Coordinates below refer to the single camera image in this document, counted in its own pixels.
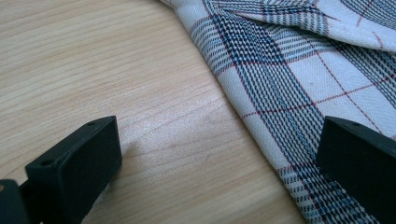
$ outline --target mounting hole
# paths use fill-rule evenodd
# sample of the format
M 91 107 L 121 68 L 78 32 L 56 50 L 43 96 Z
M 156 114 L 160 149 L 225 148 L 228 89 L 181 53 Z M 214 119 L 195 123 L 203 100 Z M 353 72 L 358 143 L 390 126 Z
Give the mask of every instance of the mounting hole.
M 53 163 L 53 160 L 46 160 L 46 161 L 42 161 L 41 165 L 42 166 L 48 166 L 48 165 L 51 165 L 52 163 Z

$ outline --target black plastic part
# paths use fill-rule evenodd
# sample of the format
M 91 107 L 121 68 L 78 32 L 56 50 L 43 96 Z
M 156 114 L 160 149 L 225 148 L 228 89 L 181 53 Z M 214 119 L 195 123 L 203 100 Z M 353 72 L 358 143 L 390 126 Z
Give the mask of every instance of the black plastic part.
M 121 166 L 116 117 L 93 120 L 26 166 L 44 223 L 80 223 Z
M 318 165 L 381 223 L 396 223 L 396 142 L 359 123 L 326 117 Z
M 0 223 L 30 223 L 17 182 L 0 180 Z

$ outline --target white plaid cloth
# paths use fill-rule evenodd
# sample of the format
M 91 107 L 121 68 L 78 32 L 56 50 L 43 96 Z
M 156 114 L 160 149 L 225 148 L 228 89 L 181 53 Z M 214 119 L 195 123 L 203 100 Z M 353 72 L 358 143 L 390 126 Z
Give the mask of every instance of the white plaid cloth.
M 325 116 L 351 119 L 395 139 L 396 4 L 163 1 L 183 22 L 306 220 L 376 223 L 320 171 L 316 155 Z

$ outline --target table surface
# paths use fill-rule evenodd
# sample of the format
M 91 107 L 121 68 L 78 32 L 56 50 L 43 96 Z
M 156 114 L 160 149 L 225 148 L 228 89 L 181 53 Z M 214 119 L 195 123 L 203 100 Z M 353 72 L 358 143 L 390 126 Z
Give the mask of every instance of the table surface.
M 0 178 L 110 115 L 123 165 L 83 223 L 304 223 L 171 8 L 0 1 Z

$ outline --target wooden table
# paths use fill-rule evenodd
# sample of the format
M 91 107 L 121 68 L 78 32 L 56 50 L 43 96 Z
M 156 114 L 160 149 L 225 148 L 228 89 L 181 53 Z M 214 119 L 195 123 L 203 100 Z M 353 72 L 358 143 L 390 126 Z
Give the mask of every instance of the wooden table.
M 116 115 L 123 165 L 83 223 L 303 223 L 175 13 L 0 1 L 0 178 Z

